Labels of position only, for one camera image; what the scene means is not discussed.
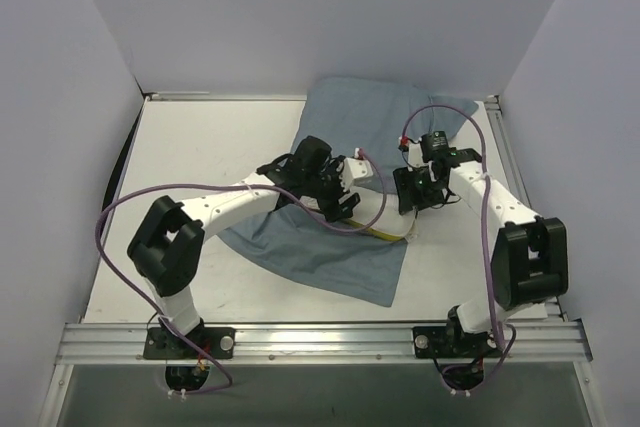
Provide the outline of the white pillow yellow edge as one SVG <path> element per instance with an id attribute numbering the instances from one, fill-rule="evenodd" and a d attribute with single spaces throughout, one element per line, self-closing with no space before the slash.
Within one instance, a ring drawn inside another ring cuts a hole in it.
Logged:
<path id="1" fill-rule="evenodd" d="M 383 203 L 383 194 L 365 187 L 351 187 L 350 190 L 339 198 L 344 203 L 350 197 L 357 194 L 359 202 L 352 208 L 351 216 L 329 222 L 320 209 L 321 201 L 315 197 L 305 195 L 302 203 L 313 212 L 316 219 L 328 224 L 328 229 L 333 233 L 365 234 L 376 238 L 395 242 L 408 236 L 414 230 L 416 213 L 409 211 L 399 212 L 399 197 L 394 193 L 387 193 L 386 203 Z"/>

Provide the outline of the blue-grey pillowcase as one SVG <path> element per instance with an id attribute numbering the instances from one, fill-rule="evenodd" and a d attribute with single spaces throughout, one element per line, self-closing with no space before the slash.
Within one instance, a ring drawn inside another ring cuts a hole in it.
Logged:
<path id="1" fill-rule="evenodd" d="M 402 164 L 397 149 L 405 125 L 417 138 L 432 130 L 453 138 L 478 106 L 410 85 L 330 77 L 308 91 L 293 142 L 307 136 L 327 142 L 336 154 L 362 148 L 384 176 L 369 188 L 395 190 L 392 172 Z M 391 306 L 408 244 L 371 235 L 341 235 L 296 205 L 246 219 L 224 230 L 222 242 L 256 265 L 310 287 Z"/>

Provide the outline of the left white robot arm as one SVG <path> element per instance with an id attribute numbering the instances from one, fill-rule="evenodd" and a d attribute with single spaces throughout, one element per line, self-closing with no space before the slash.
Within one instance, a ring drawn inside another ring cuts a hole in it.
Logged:
<path id="1" fill-rule="evenodd" d="M 303 197 L 317 202 L 327 222 L 349 218 L 360 201 L 351 187 L 372 175 L 371 165 L 360 155 L 334 157 L 326 142 L 309 136 L 294 152 L 258 167 L 220 192 L 182 201 L 169 196 L 156 199 L 127 255 L 152 289 L 161 318 L 173 325 L 167 347 L 180 358 L 193 357 L 201 349 L 203 321 L 190 284 L 206 241 L 245 219 Z"/>

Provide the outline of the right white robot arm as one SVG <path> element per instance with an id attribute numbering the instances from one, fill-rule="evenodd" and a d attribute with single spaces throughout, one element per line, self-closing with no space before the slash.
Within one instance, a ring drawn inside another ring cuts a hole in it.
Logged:
<path id="1" fill-rule="evenodd" d="M 480 219 L 486 291 L 454 307 L 443 332 L 446 349 L 465 356 L 513 314 L 565 294 L 569 288 L 567 229 L 527 207 L 487 169 L 486 151 L 459 149 L 442 131 L 403 136 L 407 164 L 394 171 L 401 213 L 462 201 Z"/>

